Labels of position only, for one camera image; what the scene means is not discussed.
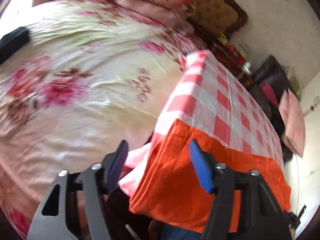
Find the blue jeans leg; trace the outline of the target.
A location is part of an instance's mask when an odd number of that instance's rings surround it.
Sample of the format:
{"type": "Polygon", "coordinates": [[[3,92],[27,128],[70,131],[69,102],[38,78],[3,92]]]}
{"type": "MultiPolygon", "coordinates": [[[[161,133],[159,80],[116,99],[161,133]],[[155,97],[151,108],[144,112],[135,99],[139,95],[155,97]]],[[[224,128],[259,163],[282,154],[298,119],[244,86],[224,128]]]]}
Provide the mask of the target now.
{"type": "Polygon", "coordinates": [[[161,240],[200,240],[201,234],[183,228],[165,224],[161,240]]]}

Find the orange pants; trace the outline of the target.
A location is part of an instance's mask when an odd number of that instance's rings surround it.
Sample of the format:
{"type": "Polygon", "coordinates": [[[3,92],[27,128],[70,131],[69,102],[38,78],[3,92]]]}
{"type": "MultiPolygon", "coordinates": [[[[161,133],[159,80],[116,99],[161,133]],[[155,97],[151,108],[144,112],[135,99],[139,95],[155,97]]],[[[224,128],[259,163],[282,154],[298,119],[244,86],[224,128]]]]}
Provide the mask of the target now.
{"type": "Polygon", "coordinates": [[[177,119],[167,135],[151,148],[142,179],[130,198],[132,213],[198,233],[203,231],[214,196],[200,186],[192,166],[188,144],[193,139],[205,152],[235,171],[257,169],[281,209],[291,209],[291,189],[274,159],[227,148],[217,139],[177,119]]]}

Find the floral bed quilt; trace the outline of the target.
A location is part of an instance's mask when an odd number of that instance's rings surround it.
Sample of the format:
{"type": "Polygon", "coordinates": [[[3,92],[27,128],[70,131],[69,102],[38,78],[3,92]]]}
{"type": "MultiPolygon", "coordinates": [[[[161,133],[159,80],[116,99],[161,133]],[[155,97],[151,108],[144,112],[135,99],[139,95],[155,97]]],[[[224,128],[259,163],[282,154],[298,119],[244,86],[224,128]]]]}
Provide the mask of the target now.
{"type": "Polygon", "coordinates": [[[25,238],[58,172],[146,143],[199,45],[109,0],[48,2],[17,21],[29,41],[1,64],[1,211],[25,238]]]}

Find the pink checkered tablecloth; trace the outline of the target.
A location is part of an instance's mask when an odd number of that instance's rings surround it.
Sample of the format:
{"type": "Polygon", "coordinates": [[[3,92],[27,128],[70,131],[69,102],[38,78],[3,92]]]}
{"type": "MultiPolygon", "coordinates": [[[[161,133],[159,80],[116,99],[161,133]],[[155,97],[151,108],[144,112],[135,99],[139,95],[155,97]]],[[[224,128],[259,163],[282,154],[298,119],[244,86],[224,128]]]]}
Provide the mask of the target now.
{"type": "Polygon", "coordinates": [[[182,58],[185,73],[158,117],[151,142],[129,152],[125,166],[132,171],[120,189],[133,195],[144,174],[149,153],[166,136],[176,119],[193,126],[223,146],[274,159],[283,168],[280,139],[258,103],[208,50],[182,58]]]}

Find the tufted brown headboard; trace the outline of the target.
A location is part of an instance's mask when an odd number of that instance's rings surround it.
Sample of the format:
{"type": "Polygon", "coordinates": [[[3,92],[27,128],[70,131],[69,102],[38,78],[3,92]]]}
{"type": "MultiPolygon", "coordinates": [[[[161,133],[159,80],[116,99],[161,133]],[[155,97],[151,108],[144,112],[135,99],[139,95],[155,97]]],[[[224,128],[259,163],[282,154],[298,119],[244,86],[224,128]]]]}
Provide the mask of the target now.
{"type": "Polygon", "coordinates": [[[194,27],[228,39],[248,22],[247,13],[235,0],[194,0],[195,13],[188,18],[194,27]]]}

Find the wooden nightstand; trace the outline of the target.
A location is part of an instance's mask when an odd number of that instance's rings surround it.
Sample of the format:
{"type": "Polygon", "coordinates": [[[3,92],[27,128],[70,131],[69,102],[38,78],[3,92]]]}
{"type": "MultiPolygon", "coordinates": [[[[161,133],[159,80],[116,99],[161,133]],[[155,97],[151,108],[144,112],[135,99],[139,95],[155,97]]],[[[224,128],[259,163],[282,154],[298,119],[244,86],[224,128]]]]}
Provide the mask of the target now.
{"type": "Polygon", "coordinates": [[[248,61],[227,40],[225,35],[221,34],[218,38],[212,39],[210,51],[245,88],[253,85],[251,75],[244,69],[248,61]]]}

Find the pink floral cushion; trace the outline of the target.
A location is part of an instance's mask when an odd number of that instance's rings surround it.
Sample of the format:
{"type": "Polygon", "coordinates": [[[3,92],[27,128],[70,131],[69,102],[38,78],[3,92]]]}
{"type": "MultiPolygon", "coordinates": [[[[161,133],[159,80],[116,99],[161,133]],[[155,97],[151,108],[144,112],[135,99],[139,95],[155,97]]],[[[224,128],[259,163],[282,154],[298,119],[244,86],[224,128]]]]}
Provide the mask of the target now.
{"type": "Polygon", "coordinates": [[[278,106],[285,128],[281,139],[292,153],[301,158],[305,148],[305,121],[300,103],[290,89],[284,90],[278,106]]]}

